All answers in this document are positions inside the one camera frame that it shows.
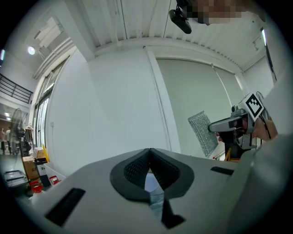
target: metal mesh panel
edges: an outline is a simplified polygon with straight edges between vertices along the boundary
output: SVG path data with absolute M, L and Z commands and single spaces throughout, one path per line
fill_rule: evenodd
M 209 158 L 218 145 L 216 134 L 211 133 L 208 130 L 208 126 L 211 124 L 211 121 L 209 120 L 205 112 L 202 111 L 188 118 L 188 122 L 201 144 L 203 153 L 207 158 Z

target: staircase railing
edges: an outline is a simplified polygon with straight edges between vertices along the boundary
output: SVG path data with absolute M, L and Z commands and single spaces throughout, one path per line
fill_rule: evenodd
M 33 94 L 2 74 L 0 74 L 0 91 L 27 104 Z

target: black cable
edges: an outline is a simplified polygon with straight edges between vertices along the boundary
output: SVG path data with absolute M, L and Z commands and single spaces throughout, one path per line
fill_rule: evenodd
M 261 120 L 263 121 L 263 123 L 264 123 L 264 125 L 265 125 L 265 128 L 266 128 L 266 130 L 267 130 L 267 133 L 268 133 L 268 135 L 269 135 L 269 139 L 271 139 L 271 135 L 270 135 L 269 129 L 267 128 L 267 125 L 266 125 L 266 121 L 265 121 L 265 119 L 263 118 L 262 115 L 260 115 L 260 118 L 261 118 Z

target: gray device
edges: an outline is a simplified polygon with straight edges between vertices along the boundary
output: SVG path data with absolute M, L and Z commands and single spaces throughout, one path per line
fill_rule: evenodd
M 252 133 L 255 121 L 263 110 L 264 107 L 258 98 L 249 93 L 231 108 L 231 117 L 211 123 L 208 130 L 219 133 L 225 143 L 226 154 L 231 148 L 232 157 L 240 158 L 245 151 L 256 148 L 256 145 L 252 144 Z M 243 128 L 243 120 L 247 123 L 246 128 Z
M 280 135 L 245 152 L 239 163 L 163 149 L 128 152 L 80 168 L 40 197 L 41 216 L 29 216 L 42 220 L 48 233 L 238 233 L 281 196 L 292 141 L 293 135 Z M 148 168 L 164 190 L 161 220 L 141 187 Z

